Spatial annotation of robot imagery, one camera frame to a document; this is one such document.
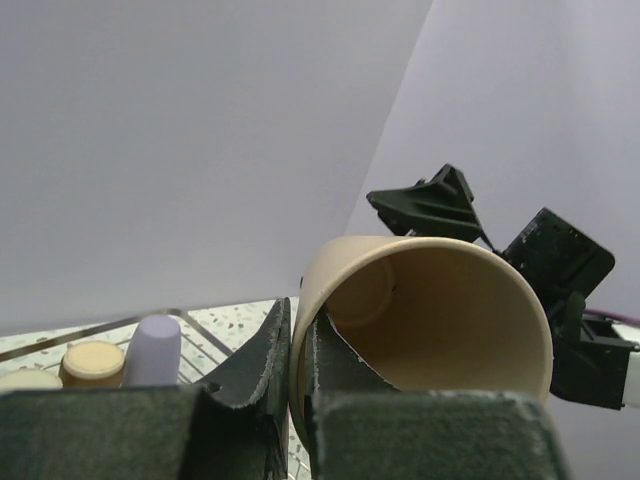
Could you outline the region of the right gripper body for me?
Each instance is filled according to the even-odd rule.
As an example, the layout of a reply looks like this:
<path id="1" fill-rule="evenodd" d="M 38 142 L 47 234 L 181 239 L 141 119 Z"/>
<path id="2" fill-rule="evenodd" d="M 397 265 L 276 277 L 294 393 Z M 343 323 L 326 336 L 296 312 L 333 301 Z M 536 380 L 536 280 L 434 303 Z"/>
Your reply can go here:
<path id="1" fill-rule="evenodd" d="M 586 299 L 615 266 L 611 252 L 547 208 L 501 253 L 536 293 L 553 343 L 550 392 L 563 400 L 619 410 L 630 342 Z"/>

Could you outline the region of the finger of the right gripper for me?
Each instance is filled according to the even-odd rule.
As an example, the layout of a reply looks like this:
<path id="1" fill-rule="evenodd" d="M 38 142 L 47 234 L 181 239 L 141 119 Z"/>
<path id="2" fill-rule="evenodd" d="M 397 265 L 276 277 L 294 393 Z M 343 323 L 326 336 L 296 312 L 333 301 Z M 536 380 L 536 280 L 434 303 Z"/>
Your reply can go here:
<path id="1" fill-rule="evenodd" d="M 474 196 L 461 170 L 444 165 L 431 180 L 366 195 L 381 222 L 396 236 L 443 237 L 492 243 L 473 207 Z"/>

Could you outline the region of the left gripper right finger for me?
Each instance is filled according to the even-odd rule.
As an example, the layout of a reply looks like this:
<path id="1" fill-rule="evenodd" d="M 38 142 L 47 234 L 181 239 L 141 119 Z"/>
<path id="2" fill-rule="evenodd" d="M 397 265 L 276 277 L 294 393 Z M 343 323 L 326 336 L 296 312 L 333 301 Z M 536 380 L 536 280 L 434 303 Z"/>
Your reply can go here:
<path id="1" fill-rule="evenodd" d="M 307 332 L 304 425 L 316 479 L 567 479 L 543 408 L 514 393 L 402 393 L 319 314 Z"/>

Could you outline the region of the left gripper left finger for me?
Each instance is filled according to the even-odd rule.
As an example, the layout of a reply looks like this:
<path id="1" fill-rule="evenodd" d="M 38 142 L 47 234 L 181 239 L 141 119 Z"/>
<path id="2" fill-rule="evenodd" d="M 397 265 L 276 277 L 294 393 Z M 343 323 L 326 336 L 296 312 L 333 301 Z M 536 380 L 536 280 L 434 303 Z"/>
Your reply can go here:
<path id="1" fill-rule="evenodd" d="M 291 304 L 191 385 L 1 396 L 4 479 L 284 479 Z"/>

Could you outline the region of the tan paper cup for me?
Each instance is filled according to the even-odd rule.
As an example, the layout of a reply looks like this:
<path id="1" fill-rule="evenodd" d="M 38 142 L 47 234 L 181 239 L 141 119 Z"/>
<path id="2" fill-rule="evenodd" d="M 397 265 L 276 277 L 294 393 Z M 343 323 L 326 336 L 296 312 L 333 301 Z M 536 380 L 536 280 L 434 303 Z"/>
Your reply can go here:
<path id="1" fill-rule="evenodd" d="M 538 296 L 498 255 L 442 237 L 343 236 L 302 277 L 289 404 L 307 442 L 306 342 L 327 313 L 357 358 L 401 391 L 487 390 L 549 396 L 550 328 Z"/>

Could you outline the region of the lavender plastic cup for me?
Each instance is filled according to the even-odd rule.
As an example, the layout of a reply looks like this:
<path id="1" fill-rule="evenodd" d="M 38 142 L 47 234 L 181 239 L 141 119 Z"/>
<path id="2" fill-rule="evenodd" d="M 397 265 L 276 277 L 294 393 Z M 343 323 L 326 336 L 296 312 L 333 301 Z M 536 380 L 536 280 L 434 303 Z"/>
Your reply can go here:
<path id="1" fill-rule="evenodd" d="M 168 315 L 143 318 L 126 353 L 123 387 L 175 385 L 181 359 L 181 327 Z"/>

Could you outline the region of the metal-lined cup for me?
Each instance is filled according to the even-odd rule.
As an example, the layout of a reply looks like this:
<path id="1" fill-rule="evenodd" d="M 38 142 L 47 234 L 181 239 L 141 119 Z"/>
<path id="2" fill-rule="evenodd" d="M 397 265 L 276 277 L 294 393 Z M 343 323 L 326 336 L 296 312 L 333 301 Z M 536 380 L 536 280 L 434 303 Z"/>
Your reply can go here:
<path id="1" fill-rule="evenodd" d="M 106 341 L 87 341 L 68 347 L 59 367 L 65 388 L 120 387 L 125 352 Z"/>
<path id="2" fill-rule="evenodd" d="M 46 370 L 19 369 L 8 372 L 0 377 L 2 393 L 17 390 L 49 390 L 63 387 L 61 379 Z"/>

